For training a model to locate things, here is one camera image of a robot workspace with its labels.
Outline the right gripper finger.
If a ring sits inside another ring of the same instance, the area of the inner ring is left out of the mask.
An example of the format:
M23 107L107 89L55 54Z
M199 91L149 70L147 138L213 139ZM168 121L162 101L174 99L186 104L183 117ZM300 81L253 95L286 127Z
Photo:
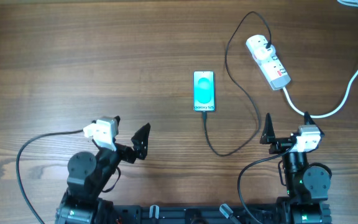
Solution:
M273 123L270 113L267 113L265 116L265 125L264 130L262 131L262 135L260 138L261 144L272 144L276 140L275 132L273 129Z
M320 131L320 136L321 137L324 137L324 132L319 128L319 126L313 121L311 115L309 114L309 112L305 112L304 115L304 122L305 122L305 125L315 125L319 131Z

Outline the turquoise screen Galaxy smartphone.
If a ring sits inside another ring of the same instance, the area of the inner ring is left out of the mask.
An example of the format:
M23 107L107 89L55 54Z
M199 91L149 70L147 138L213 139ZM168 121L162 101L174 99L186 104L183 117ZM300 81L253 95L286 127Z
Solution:
M194 111L215 111L215 83L213 71L194 71L193 73Z

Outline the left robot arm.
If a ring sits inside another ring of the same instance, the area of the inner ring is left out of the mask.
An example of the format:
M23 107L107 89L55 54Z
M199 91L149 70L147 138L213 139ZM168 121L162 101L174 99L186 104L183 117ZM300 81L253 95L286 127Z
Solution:
M102 117L83 128L91 138L97 154L83 151L68 162L68 188L55 214L55 223L122 223L122 217L111 201L99 197L114 187L105 189L111 176L118 172L122 161L133 164L147 156L151 125L143 125L135 132L132 147L116 142L120 117Z

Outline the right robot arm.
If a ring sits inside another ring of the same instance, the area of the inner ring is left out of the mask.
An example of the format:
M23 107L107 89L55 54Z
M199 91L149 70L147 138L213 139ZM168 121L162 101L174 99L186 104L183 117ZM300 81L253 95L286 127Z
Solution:
M269 153L278 155L281 184L287 188L287 196L276 201L277 222L291 224L331 223L331 210L325 201L331 186L332 171L322 163L308 162L307 155L317 150L324 137L308 113L304 125L287 138L275 136L270 114L266 114L261 144L269 144Z

